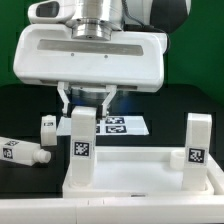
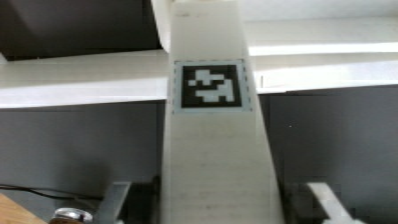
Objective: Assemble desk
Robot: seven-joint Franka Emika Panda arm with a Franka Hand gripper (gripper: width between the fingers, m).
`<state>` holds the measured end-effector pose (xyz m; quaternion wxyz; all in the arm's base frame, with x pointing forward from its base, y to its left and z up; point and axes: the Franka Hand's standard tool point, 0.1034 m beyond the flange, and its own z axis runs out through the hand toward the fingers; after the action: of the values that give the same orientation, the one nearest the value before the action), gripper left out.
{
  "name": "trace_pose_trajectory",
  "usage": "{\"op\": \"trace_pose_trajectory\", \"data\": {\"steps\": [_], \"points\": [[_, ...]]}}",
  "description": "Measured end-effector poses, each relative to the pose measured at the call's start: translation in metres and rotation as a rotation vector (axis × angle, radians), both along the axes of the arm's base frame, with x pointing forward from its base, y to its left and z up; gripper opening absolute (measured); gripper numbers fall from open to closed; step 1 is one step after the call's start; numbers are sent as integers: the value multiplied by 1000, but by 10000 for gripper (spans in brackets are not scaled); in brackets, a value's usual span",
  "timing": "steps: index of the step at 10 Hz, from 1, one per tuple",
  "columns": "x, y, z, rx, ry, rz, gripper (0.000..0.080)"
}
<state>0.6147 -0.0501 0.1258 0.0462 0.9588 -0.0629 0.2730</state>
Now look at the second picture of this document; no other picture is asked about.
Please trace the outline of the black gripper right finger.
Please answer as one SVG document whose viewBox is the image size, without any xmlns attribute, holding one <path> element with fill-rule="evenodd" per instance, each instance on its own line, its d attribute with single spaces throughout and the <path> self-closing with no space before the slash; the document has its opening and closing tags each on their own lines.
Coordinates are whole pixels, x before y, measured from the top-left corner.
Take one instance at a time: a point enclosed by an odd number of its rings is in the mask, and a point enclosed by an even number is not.
<svg viewBox="0 0 398 224">
<path fill-rule="evenodd" d="M 367 224 L 342 206 L 324 182 L 289 184 L 284 188 L 285 224 Z"/>
</svg>

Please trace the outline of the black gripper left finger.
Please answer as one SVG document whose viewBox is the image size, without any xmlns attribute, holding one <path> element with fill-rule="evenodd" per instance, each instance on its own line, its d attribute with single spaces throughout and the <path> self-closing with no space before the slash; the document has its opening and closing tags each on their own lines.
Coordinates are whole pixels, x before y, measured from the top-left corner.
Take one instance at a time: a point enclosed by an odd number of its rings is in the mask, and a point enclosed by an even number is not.
<svg viewBox="0 0 398 224">
<path fill-rule="evenodd" d="M 148 182 L 113 182 L 108 186 L 93 224 L 159 224 L 159 177 Z"/>
</svg>

